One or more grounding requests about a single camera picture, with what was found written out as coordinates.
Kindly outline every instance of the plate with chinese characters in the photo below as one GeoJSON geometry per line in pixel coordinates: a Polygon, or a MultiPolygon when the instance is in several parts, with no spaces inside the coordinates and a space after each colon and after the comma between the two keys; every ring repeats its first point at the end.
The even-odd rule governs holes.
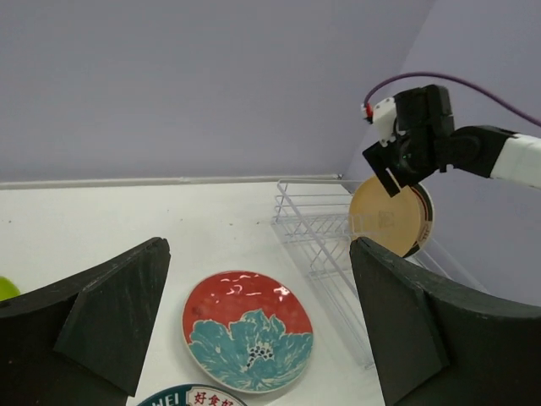
{"type": "Polygon", "coordinates": [[[210,385],[170,387],[146,399],[139,406],[247,406],[245,402],[210,385]]]}
{"type": "Polygon", "coordinates": [[[292,383],[306,369],[314,344],[297,297],[255,272],[206,278],[189,295],[182,323],[199,366],[238,392],[266,393],[292,383]]]}

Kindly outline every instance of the white plastic part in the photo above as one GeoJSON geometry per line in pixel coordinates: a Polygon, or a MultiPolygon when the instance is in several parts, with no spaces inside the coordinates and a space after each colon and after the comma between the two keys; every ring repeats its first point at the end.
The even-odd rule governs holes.
{"type": "Polygon", "coordinates": [[[490,177],[541,189],[541,139],[514,134],[504,144],[490,177]]]}
{"type": "Polygon", "coordinates": [[[394,142],[393,127],[396,119],[396,107],[394,97],[388,97],[374,106],[373,125],[380,133],[380,144],[387,146],[394,142]]]}

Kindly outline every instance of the white table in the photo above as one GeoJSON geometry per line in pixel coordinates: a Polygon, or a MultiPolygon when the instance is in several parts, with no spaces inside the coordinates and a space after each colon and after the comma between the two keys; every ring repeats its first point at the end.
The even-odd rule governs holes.
{"type": "Polygon", "coordinates": [[[288,286],[314,325],[305,374],[247,404],[382,405],[375,369],[359,368],[338,339],[271,226],[276,184],[197,184],[0,191],[0,275],[23,292],[111,259],[151,237],[171,245],[171,265],[136,405],[183,383],[215,384],[181,337],[184,300],[201,279],[227,270],[261,272],[288,286]]]}

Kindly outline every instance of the cable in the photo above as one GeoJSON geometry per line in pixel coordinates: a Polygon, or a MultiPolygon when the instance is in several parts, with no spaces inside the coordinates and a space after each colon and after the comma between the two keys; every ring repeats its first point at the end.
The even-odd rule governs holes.
{"type": "Polygon", "coordinates": [[[377,86],[375,86],[371,91],[368,92],[366,97],[364,98],[364,105],[367,107],[367,111],[371,112],[371,107],[369,105],[370,97],[374,95],[376,91],[381,89],[382,87],[387,86],[390,83],[396,82],[398,80],[406,79],[406,78],[417,78],[417,77],[429,77],[429,78],[437,78],[437,79],[444,79],[449,80],[451,82],[456,82],[460,85],[464,85],[466,87],[469,87],[470,89],[474,89],[475,91],[487,96],[489,99],[492,99],[494,102],[498,103],[500,106],[505,108],[506,110],[509,110],[510,112],[513,112],[518,117],[523,118],[524,120],[528,121],[529,123],[532,123],[533,125],[536,125],[541,128],[541,120],[538,118],[535,118],[533,116],[530,116],[529,114],[526,114],[522,110],[519,110],[518,108],[514,107],[507,101],[503,100],[502,98],[498,97],[491,91],[487,91],[483,87],[474,84],[473,82],[470,82],[465,79],[458,78],[456,76],[452,76],[449,74],[438,74],[436,72],[410,72],[408,74],[399,74],[397,76],[392,76],[387,80],[384,80],[383,82],[379,83],[377,86]]]}

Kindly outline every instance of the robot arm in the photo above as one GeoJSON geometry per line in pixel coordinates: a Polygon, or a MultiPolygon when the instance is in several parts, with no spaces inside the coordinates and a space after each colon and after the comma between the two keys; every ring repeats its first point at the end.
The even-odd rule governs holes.
{"type": "Polygon", "coordinates": [[[403,91],[365,114],[380,140],[363,155],[390,196],[448,165],[541,189],[541,139],[489,126],[455,129],[445,87],[403,91]]]}

